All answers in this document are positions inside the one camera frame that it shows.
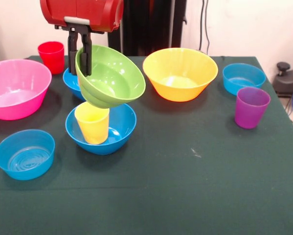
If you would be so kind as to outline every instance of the yellow cup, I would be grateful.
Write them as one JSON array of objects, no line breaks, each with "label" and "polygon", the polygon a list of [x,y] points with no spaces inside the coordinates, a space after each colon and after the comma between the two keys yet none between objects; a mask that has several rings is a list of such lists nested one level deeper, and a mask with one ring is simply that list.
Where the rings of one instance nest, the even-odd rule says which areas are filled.
[{"label": "yellow cup", "polygon": [[100,109],[84,102],[76,108],[74,116],[86,142],[101,144],[108,138],[109,109]]}]

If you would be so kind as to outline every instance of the yellow bowl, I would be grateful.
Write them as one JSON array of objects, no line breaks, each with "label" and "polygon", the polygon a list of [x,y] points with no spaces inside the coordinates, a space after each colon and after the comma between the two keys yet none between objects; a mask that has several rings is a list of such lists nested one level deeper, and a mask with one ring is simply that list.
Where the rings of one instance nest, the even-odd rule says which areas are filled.
[{"label": "yellow bowl", "polygon": [[179,47],[153,52],[144,60],[143,70],[160,96],[176,102],[196,98],[218,74],[208,55]]}]

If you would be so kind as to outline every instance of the cup rim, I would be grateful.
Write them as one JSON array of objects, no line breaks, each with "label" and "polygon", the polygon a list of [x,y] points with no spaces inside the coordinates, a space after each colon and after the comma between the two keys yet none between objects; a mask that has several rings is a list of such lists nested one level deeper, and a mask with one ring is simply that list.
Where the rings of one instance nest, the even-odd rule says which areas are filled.
[{"label": "cup rim", "polygon": [[[243,100],[239,97],[239,94],[240,94],[241,91],[244,91],[244,90],[247,90],[247,89],[250,89],[250,90],[257,90],[257,91],[260,91],[261,93],[265,94],[265,95],[269,98],[268,102],[266,102],[266,103],[263,104],[263,105],[253,105],[253,104],[246,103],[245,101],[243,101]],[[239,99],[242,103],[247,104],[247,105],[252,106],[252,107],[264,107],[264,106],[267,106],[268,104],[270,104],[270,102],[271,102],[271,96],[270,96],[266,91],[264,91],[263,89],[260,89],[260,88],[257,88],[257,87],[243,87],[243,88],[241,88],[241,89],[237,92],[236,97],[237,97],[237,99]]]},{"label": "cup rim", "polygon": [[[49,44],[49,43],[58,43],[58,44],[60,44],[62,47],[61,47],[61,49],[60,50],[57,50],[57,51],[53,51],[53,52],[43,52],[43,51],[41,51],[41,46],[43,46],[43,45],[45,45],[45,44]],[[43,54],[54,54],[54,53],[57,53],[57,52],[61,52],[62,50],[64,50],[65,49],[65,46],[64,46],[64,44],[62,44],[61,42],[58,42],[58,41],[48,41],[48,42],[44,42],[44,43],[42,43],[42,44],[40,44],[39,46],[38,46],[38,52],[39,53],[43,53]]]},{"label": "cup rim", "polygon": [[[85,102],[82,102],[81,104],[79,104],[75,108],[75,111],[77,111],[78,108],[80,108],[82,105],[85,105],[86,103],[88,103],[88,102],[85,101]],[[82,119],[80,119],[80,118],[77,117],[76,112],[74,112],[74,116],[77,119],[77,121],[81,121],[82,123],[97,123],[97,122],[100,122],[100,121],[104,120],[109,115],[109,113],[110,113],[110,109],[109,108],[108,109],[102,109],[102,110],[107,110],[107,112],[104,114],[104,116],[102,118],[100,118],[99,120],[95,120],[95,121],[84,121],[84,120],[82,120]]]}]

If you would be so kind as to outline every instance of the bowl rim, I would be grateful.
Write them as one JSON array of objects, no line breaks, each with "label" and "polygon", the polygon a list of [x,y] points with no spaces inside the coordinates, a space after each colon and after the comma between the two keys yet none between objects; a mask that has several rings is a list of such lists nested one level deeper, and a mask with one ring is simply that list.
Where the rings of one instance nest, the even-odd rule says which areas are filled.
[{"label": "bowl rim", "polygon": [[111,145],[111,144],[115,144],[115,143],[118,143],[118,142],[120,142],[120,141],[123,141],[124,139],[126,139],[133,131],[134,131],[134,129],[135,129],[135,127],[136,127],[136,113],[135,113],[135,111],[133,110],[133,108],[130,106],[130,105],[128,105],[128,104],[121,104],[121,105],[124,105],[126,108],[129,108],[131,111],[132,111],[132,113],[134,114],[134,117],[135,117],[135,122],[134,122],[134,124],[133,124],[133,128],[132,128],[132,130],[129,132],[129,133],[127,133],[126,134],[126,136],[124,136],[124,137],[122,137],[120,140],[117,140],[117,141],[115,141],[115,142],[113,142],[113,143],[101,143],[101,144],[90,144],[90,143],[87,143],[87,142],[81,142],[81,141],[79,141],[78,139],[76,139],[71,133],[70,133],[70,131],[68,131],[68,127],[67,127],[67,125],[68,125],[68,118],[70,117],[70,116],[73,116],[73,118],[75,119],[75,116],[74,116],[74,111],[75,111],[75,109],[77,108],[77,107],[75,107],[75,108],[73,108],[73,110],[71,110],[70,111],[70,113],[67,115],[67,117],[66,117],[66,121],[65,121],[65,128],[66,128],[66,132],[68,133],[68,135],[75,141],[75,142],[78,142],[78,143],[80,143],[80,144],[83,144],[83,145],[86,145],[86,146],[108,146],[108,145]]},{"label": "bowl rim", "polygon": [[70,89],[73,89],[74,91],[80,92],[81,89],[80,89],[80,87],[79,87],[79,84],[78,84],[78,89],[76,89],[76,88],[70,86],[70,85],[67,83],[67,81],[66,81],[66,79],[65,79],[65,74],[66,74],[66,73],[67,73],[67,74],[70,73],[70,72],[69,72],[69,68],[67,68],[67,69],[64,71],[64,74],[63,74],[63,81],[64,81],[65,85],[66,85],[67,87],[69,87]]},{"label": "bowl rim", "polygon": [[[239,83],[236,83],[236,82],[232,82],[232,81],[230,81],[230,79],[228,79],[228,78],[225,76],[225,70],[227,70],[227,69],[230,68],[231,66],[235,66],[235,65],[239,65],[239,66],[247,66],[247,67],[249,67],[249,68],[252,68],[252,69],[255,69],[255,70],[259,71],[261,74],[264,75],[264,79],[263,79],[263,81],[262,81],[261,83],[254,84],[254,86],[241,85],[241,84],[239,84]],[[231,63],[231,64],[229,64],[229,65],[227,65],[227,66],[225,66],[225,67],[223,68],[223,79],[226,80],[226,81],[228,81],[228,82],[230,82],[230,83],[232,83],[232,84],[234,84],[234,85],[237,85],[237,86],[240,86],[240,87],[243,87],[243,88],[244,88],[244,87],[261,87],[261,86],[265,83],[265,81],[267,80],[267,76],[266,76],[265,72],[264,72],[261,68],[256,67],[256,66],[254,66],[254,65],[250,65],[250,64],[247,64],[247,63]]]},{"label": "bowl rim", "polygon": [[46,134],[46,135],[49,136],[50,139],[52,140],[52,144],[53,144],[52,151],[51,151],[51,153],[49,154],[48,158],[46,158],[41,164],[39,164],[39,165],[37,165],[37,166],[35,166],[35,167],[33,167],[33,168],[30,168],[30,169],[25,169],[25,170],[21,170],[21,171],[14,171],[14,170],[6,169],[6,168],[4,168],[4,167],[2,167],[2,166],[0,165],[0,168],[1,168],[2,170],[6,171],[6,172],[18,172],[18,173],[20,173],[20,172],[25,172],[25,171],[30,171],[30,170],[36,169],[36,168],[40,167],[42,164],[44,164],[48,159],[50,159],[50,157],[55,153],[55,146],[56,146],[55,139],[53,138],[53,136],[52,136],[49,132],[46,132],[46,131],[44,131],[44,130],[40,130],[40,129],[26,129],[26,130],[22,130],[22,131],[15,132],[15,133],[13,133],[13,134],[7,136],[6,138],[4,138],[4,139],[0,142],[0,146],[1,146],[5,141],[7,141],[10,137],[15,136],[15,135],[18,135],[18,134],[21,134],[21,133],[23,133],[23,132],[41,132],[41,133],[43,133],[43,134]]},{"label": "bowl rim", "polygon": [[[172,86],[167,86],[165,84],[162,84],[154,79],[152,79],[149,74],[147,73],[146,69],[145,69],[145,62],[147,62],[147,60],[150,59],[150,56],[152,55],[156,55],[157,53],[160,53],[161,51],[180,51],[180,50],[187,50],[187,51],[191,51],[191,52],[194,52],[196,54],[201,54],[203,55],[205,58],[207,58],[209,61],[211,61],[212,64],[215,65],[215,68],[216,68],[216,71],[215,71],[215,74],[212,76],[212,78],[208,81],[208,82],[205,82],[203,84],[200,84],[200,85],[197,85],[197,86],[193,86],[193,87],[187,87],[187,88],[181,88],[181,87],[172,87]],[[194,49],[190,49],[190,48],[185,48],[185,47],[170,47],[170,48],[164,48],[164,49],[160,49],[160,50],[157,50],[157,51],[154,51],[153,53],[149,54],[143,61],[143,71],[144,73],[146,74],[146,76],[153,82],[156,82],[162,86],[165,86],[165,87],[170,87],[170,88],[173,88],[173,89],[180,89],[180,90],[190,90],[190,89],[196,89],[196,88],[200,88],[200,87],[203,87],[203,86],[206,86],[208,85],[209,83],[211,83],[213,80],[215,80],[215,78],[217,77],[218,75],[218,72],[219,72],[219,69],[218,69],[218,65],[217,63],[207,54],[205,54],[204,52],[202,51],[199,51],[199,50],[194,50]]]},{"label": "bowl rim", "polygon": [[92,48],[94,48],[94,47],[96,47],[96,48],[105,48],[105,49],[108,49],[108,50],[111,50],[111,51],[114,51],[116,54],[118,54],[118,55],[120,55],[120,56],[122,56],[122,57],[124,57],[124,58],[126,58],[128,61],[129,61],[129,63],[132,65],[132,66],[134,66],[136,69],[137,69],[137,71],[138,71],[138,73],[140,74],[140,77],[141,78],[143,78],[142,79],[142,85],[143,85],[143,91],[141,92],[141,94],[139,94],[139,95],[136,95],[136,96],[133,96],[133,97],[130,97],[130,98],[119,98],[119,97],[116,97],[116,96],[110,96],[109,94],[107,94],[107,93],[105,93],[105,92],[103,92],[103,91],[101,91],[100,89],[97,89],[95,86],[93,86],[92,85],[92,83],[90,83],[86,78],[87,77],[85,77],[84,75],[83,75],[83,73],[81,72],[81,70],[80,70],[80,68],[79,68],[79,66],[77,66],[77,58],[78,58],[78,55],[81,53],[81,50],[83,49],[83,47],[81,47],[79,50],[78,50],[78,52],[76,53],[76,57],[75,57],[75,63],[76,63],[76,70],[77,70],[77,73],[79,73],[79,74],[81,74],[83,77],[81,78],[82,80],[84,80],[90,87],[92,87],[93,89],[95,89],[96,90],[96,92],[98,92],[98,93],[101,93],[103,96],[105,96],[105,97],[108,97],[108,99],[112,99],[112,100],[116,100],[116,101],[122,101],[122,102],[128,102],[128,101],[133,101],[133,100],[136,100],[136,99],[138,99],[138,98],[140,98],[144,93],[145,93],[145,90],[146,90],[146,82],[145,82],[145,77],[144,77],[144,75],[143,75],[143,73],[142,73],[142,71],[138,68],[138,66],[128,57],[128,56],[125,56],[124,54],[122,54],[121,52],[119,52],[119,51],[117,51],[117,50],[115,50],[115,49],[113,49],[113,48],[111,48],[111,47],[107,47],[107,46],[103,46],[103,45],[92,45]]},{"label": "bowl rim", "polygon": [[0,109],[1,108],[10,108],[10,107],[14,107],[14,106],[17,106],[17,105],[20,105],[20,104],[24,104],[26,102],[29,102],[29,101],[35,99],[36,97],[39,97],[43,92],[47,91],[49,85],[52,82],[52,73],[51,73],[51,71],[49,70],[49,68],[47,66],[45,66],[44,64],[42,64],[42,63],[40,63],[38,61],[30,60],[30,59],[10,59],[10,60],[2,60],[2,61],[0,61],[0,64],[10,63],[10,62],[13,62],[13,61],[21,61],[21,62],[26,62],[26,63],[29,61],[29,63],[32,63],[32,64],[39,64],[39,66],[43,67],[48,72],[49,82],[48,82],[47,86],[45,86],[43,88],[43,90],[41,92],[39,92],[38,94],[34,95],[33,97],[31,97],[31,98],[29,98],[29,99],[27,99],[25,101],[18,102],[16,104],[0,106]]}]

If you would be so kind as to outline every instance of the black device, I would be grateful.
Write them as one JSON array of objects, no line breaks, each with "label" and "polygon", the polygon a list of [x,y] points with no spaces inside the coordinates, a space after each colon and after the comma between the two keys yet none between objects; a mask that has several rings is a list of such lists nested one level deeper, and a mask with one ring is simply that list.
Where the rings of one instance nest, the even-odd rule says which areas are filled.
[{"label": "black device", "polygon": [[275,76],[272,86],[279,97],[293,96],[293,70],[286,62],[277,63],[279,73]]}]

